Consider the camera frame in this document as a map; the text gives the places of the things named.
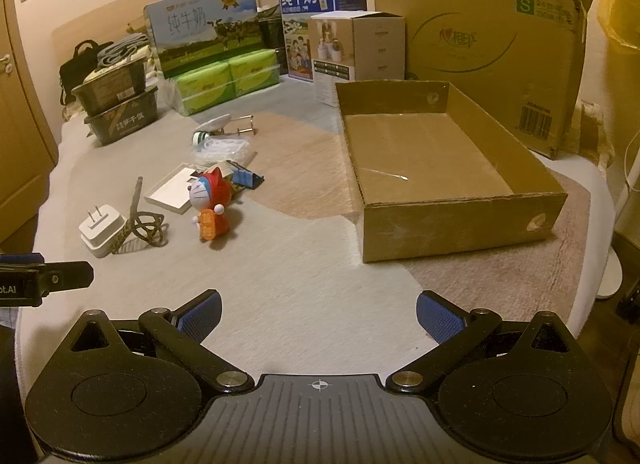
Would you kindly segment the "white power adapter plug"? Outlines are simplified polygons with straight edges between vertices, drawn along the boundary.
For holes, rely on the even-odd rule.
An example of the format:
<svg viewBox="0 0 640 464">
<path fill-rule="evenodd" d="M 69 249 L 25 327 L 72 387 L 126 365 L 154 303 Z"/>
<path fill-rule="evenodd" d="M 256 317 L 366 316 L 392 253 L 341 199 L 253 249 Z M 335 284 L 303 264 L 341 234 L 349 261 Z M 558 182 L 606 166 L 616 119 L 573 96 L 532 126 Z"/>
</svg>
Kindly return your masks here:
<svg viewBox="0 0 640 464">
<path fill-rule="evenodd" d="M 102 258 L 111 252 L 125 224 L 126 219 L 113 206 L 96 206 L 78 226 L 80 239 L 94 257 Z"/>
</svg>

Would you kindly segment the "white card box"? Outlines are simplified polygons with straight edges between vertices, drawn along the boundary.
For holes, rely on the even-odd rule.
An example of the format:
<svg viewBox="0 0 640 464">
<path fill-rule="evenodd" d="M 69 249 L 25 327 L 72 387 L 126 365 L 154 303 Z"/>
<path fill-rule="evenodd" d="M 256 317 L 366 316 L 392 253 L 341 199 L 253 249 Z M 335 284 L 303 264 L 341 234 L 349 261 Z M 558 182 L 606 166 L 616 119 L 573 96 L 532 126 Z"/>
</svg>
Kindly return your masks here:
<svg viewBox="0 0 640 464">
<path fill-rule="evenodd" d="M 145 192 L 147 203 L 182 215 L 190 209 L 189 186 L 205 172 L 203 166 L 182 163 Z"/>
</svg>

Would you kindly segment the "red Doraemon figurine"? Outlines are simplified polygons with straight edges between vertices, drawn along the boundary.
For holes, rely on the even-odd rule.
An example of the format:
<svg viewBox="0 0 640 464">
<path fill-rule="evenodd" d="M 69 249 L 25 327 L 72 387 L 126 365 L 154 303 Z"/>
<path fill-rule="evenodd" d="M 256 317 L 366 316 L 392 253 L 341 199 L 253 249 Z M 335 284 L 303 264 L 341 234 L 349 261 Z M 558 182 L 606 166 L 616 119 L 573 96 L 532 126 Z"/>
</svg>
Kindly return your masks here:
<svg viewBox="0 0 640 464">
<path fill-rule="evenodd" d="M 202 242 L 214 241 L 231 230 L 227 216 L 231 198 L 231 184 L 218 166 L 196 177 L 189 185 L 189 200 L 198 212 L 194 224 L 198 226 Z"/>
</svg>

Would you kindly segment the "blue binder clip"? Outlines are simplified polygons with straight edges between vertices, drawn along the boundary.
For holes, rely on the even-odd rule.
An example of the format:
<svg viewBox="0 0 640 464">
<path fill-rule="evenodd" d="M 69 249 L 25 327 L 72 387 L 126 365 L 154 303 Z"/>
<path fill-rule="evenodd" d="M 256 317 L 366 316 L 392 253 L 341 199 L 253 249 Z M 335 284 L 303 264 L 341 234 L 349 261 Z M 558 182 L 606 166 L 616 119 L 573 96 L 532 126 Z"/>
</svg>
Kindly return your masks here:
<svg viewBox="0 0 640 464">
<path fill-rule="evenodd" d="M 250 169 L 247 169 L 239 163 L 232 160 L 228 160 L 227 163 L 231 167 L 232 171 L 231 183 L 235 186 L 254 190 L 265 180 L 265 177 L 262 175 L 252 172 Z"/>
</svg>

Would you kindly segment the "clear floss pick box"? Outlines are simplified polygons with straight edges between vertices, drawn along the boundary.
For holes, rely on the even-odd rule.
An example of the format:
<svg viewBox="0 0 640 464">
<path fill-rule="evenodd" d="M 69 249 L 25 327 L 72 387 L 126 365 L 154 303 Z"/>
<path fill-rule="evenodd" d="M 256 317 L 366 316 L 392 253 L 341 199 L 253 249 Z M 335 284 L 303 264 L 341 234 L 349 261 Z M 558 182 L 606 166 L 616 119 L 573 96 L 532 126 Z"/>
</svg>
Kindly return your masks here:
<svg viewBox="0 0 640 464">
<path fill-rule="evenodd" d="M 214 165 L 222 161 L 247 165 L 255 155 L 250 141 L 240 137 L 208 137 L 193 147 L 193 160 L 199 165 Z"/>
</svg>

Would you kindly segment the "white remote control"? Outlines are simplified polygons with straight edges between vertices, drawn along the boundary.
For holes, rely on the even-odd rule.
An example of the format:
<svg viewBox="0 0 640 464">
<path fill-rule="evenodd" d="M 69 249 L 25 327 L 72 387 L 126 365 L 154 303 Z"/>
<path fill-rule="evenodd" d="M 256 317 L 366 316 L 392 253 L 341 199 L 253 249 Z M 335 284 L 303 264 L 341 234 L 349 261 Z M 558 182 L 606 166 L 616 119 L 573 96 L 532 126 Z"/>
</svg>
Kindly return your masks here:
<svg viewBox="0 0 640 464">
<path fill-rule="evenodd" d="M 221 116 L 213 117 L 198 125 L 197 128 L 194 129 L 195 134 L 224 134 L 224 128 L 231 122 L 231 114 L 224 113 Z"/>
</svg>

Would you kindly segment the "chrome wire holder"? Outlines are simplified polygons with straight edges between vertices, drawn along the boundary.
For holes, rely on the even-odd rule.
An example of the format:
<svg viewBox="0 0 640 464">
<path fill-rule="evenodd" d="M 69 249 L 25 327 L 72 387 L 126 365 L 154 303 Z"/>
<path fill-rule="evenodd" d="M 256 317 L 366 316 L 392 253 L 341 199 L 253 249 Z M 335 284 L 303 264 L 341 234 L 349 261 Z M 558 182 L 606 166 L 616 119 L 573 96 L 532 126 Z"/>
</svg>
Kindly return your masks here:
<svg viewBox="0 0 640 464">
<path fill-rule="evenodd" d="M 220 128 L 214 132 L 215 135 L 241 136 L 257 134 L 253 114 L 241 117 L 232 117 L 231 114 L 224 114 L 218 120 Z"/>
</svg>

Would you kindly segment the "beige tape measure roll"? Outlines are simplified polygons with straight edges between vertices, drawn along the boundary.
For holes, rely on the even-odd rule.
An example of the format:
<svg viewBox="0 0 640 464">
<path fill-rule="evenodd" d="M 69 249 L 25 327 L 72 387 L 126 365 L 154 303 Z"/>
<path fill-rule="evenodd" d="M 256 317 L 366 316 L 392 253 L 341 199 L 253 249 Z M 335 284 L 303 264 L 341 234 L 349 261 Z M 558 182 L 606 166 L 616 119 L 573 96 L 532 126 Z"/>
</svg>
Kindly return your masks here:
<svg viewBox="0 0 640 464">
<path fill-rule="evenodd" d="M 232 171 L 227 162 L 217 163 L 213 167 L 206 169 L 206 174 L 213 177 L 213 187 L 224 187 L 229 190 L 230 200 L 236 199 L 244 190 L 246 190 L 245 188 L 235 186 L 231 183 Z"/>
</svg>

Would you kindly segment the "green white tape roll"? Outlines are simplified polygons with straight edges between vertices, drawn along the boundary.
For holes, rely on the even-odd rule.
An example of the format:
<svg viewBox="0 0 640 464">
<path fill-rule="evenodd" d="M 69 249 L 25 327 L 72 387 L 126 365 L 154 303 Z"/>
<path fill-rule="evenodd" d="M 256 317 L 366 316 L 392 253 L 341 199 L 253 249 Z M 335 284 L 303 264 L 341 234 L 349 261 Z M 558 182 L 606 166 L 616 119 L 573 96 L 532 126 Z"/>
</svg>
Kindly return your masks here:
<svg viewBox="0 0 640 464">
<path fill-rule="evenodd" d="M 209 132 L 205 132 L 205 131 L 198 131 L 195 132 L 192 136 L 192 145 L 194 147 L 201 145 L 201 143 L 204 143 L 204 141 L 209 137 Z"/>
</svg>

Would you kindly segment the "wooden door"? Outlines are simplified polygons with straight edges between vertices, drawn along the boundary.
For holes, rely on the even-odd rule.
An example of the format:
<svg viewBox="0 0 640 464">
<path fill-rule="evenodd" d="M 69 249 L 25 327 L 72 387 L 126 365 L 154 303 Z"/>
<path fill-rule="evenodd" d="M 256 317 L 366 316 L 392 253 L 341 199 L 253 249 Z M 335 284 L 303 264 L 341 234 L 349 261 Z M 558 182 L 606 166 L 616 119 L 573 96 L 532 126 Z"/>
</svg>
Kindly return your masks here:
<svg viewBox="0 0 640 464">
<path fill-rule="evenodd" d="M 14 0 L 1 0 L 1 252 L 32 249 L 58 145 L 38 100 Z"/>
</svg>

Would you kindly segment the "dark storage basket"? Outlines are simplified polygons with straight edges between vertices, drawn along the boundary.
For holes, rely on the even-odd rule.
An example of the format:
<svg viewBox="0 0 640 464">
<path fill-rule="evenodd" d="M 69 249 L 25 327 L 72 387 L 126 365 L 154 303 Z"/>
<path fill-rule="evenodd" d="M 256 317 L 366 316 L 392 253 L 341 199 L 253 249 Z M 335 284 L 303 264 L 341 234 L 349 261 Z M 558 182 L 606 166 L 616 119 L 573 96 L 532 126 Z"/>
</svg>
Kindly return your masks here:
<svg viewBox="0 0 640 464">
<path fill-rule="evenodd" d="M 140 58 L 101 71 L 91 80 L 75 87 L 72 95 L 88 116 L 94 117 L 142 94 L 145 85 L 145 60 Z"/>
<path fill-rule="evenodd" d="M 158 119 L 156 93 L 156 86 L 148 88 L 94 117 L 85 117 L 84 123 L 102 146 L 115 143 Z"/>
</svg>

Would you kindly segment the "white fan stand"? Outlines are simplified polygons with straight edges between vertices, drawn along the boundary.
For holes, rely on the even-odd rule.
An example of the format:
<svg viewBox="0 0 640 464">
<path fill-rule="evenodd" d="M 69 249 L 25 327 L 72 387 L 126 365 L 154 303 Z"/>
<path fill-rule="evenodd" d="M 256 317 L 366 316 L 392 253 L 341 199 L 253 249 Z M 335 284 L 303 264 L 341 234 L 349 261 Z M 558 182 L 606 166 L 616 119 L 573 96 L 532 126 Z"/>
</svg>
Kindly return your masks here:
<svg viewBox="0 0 640 464">
<path fill-rule="evenodd" d="M 628 141 L 623 154 L 624 186 L 615 202 L 615 219 L 617 223 L 623 216 L 626 206 L 633 195 L 639 193 L 639 132 Z M 624 269 L 620 259 L 620 235 L 613 231 L 612 241 L 608 247 L 608 258 L 604 266 L 603 276 L 597 291 L 597 301 L 607 301 L 620 291 L 624 282 Z"/>
</svg>

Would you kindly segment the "black laptop bag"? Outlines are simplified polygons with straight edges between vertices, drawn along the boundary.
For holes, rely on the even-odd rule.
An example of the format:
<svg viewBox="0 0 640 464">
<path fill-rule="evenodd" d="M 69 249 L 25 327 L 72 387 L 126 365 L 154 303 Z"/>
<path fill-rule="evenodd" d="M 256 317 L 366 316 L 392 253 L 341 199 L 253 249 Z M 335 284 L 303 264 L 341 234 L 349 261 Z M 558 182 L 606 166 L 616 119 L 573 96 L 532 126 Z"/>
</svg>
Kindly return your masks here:
<svg viewBox="0 0 640 464">
<path fill-rule="evenodd" d="M 85 40 L 75 46 L 73 57 L 58 70 L 61 106 L 66 106 L 75 100 L 72 94 L 73 89 L 84 83 L 85 77 L 98 66 L 99 52 L 111 45 L 112 42 L 98 44 L 93 40 Z"/>
</svg>

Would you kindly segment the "green tissue pack bundle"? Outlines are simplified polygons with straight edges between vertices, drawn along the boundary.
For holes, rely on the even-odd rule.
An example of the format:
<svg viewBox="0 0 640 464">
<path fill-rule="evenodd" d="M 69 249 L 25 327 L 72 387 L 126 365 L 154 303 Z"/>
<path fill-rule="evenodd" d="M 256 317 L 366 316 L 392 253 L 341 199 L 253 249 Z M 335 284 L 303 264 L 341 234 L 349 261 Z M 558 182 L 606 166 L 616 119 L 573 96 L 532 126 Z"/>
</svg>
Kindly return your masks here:
<svg viewBox="0 0 640 464">
<path fill-rule="evenodd" d="M 165 81 L 163 91 L 168 105 L 189 117 L 279 82 L 277 52 L 262 48 L 179 74 Z"/>
</svg>

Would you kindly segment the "white humidifier product box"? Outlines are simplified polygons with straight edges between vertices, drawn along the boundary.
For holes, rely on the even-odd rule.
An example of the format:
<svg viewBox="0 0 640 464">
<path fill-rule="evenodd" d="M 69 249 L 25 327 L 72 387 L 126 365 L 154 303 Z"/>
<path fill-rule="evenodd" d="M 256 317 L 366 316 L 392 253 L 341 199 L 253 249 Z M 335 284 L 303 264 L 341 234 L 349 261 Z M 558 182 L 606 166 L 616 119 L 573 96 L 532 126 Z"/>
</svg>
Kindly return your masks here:
<svg viewBox="0 0 640 464">
<path fill-rule="evenodd" d="M 336 10 L 308 24 L 314 94 L 337 107 L 336 85 L 402 80 L 406 73 L 405 18 L 384 12 Z"/>
</svg>

